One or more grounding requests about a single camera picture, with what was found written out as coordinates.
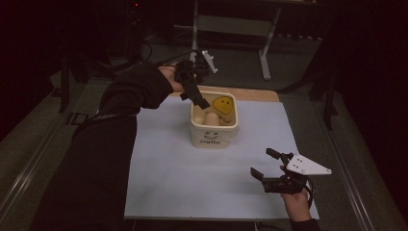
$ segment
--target table leg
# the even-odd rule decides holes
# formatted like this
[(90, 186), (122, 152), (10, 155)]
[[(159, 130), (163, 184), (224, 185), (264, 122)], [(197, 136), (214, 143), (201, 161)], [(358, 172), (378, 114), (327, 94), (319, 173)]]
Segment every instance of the table leg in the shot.
[[(197, 20), (198, 20), (198, 1), (194, 1), (194, 18), (192, 20), (192, 46), (191, 49), (196, 50), (198, 49), (197, 45), (197, 34), (198, 34), (198, 28), (197, 28)], [(195, 61), (195, 53), (191, 52), (190, 54), (190, 60)]]
[(267, 35), (267, 42), (266, 42), (264, 48), (259, 51), (259, 59), (261, 61), (262, 73), (263, 73), (264, 79), (266, 81), (270, 80), (267, 53), (268, 53), (268, 50), (269, 50), (270, 43), (272, 42), (273, 35), (275, 33), (276, 25), (277, 25), (277, 22), (278, 22), (281, 11), (282, 11), (281, 8), (276, 9), (275, 16), (273, 18), (273, 21), (270, 24), (270, 29), (269, 29), (269, 32), (268, 32), (268, 35)]

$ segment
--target white bin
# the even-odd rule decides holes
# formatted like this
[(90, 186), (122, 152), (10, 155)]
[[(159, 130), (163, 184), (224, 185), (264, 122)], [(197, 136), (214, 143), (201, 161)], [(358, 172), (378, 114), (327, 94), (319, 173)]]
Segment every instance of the white bin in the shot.
[(202, 110), (191, 103), (191, 144), (199, 148), (227, 147), (239, 131), (234, 95), (202, 91), (211, 107)]

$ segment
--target person's arm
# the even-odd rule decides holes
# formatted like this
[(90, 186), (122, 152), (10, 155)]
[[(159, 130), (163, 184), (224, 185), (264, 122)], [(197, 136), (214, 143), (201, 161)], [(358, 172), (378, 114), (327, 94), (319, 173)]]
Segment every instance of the person's arm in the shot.
[[(98, 116), (155, 109), (183, 88), (174, 67), (152, 64), (119, 75), (105, 90)], [(137, 120), (102, 119), (79, 129), (53, 175), (30, 230), (122, 230)]]
[(281, 195), (293, 231), (321, 231), (318, 222), (310, 214), (308, 192), (305, 189), (300, 193)]

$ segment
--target white table surface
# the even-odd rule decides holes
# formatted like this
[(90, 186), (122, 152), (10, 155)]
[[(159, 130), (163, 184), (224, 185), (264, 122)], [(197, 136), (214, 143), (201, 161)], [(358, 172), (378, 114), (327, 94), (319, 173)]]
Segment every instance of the white table surface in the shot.
[[(268, 147), (297, 153), (282, 103), (238, 101), (240, 131), (225, 149), (195, 148), (190, 101), (168, 97), (138, 115), (125, 209), (126, 218), (260, 220), (287, 218), (279, 193), (265, 193), (250, 175), (255, 167), (279, 177), (280, 160)], [(319, 218), (315, 204), (313, 218)]]

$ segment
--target yellow smiley face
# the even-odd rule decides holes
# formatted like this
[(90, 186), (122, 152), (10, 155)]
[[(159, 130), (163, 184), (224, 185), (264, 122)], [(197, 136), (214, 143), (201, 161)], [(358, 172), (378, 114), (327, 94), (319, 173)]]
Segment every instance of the yellow smiley face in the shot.
[(227, 96), (222, 96), (216, 100), (213, 101), (213, 107), (223, 114), (230, 114), (234, 108), (234, 102), (232, 101), (232, 98), (227, 97)]

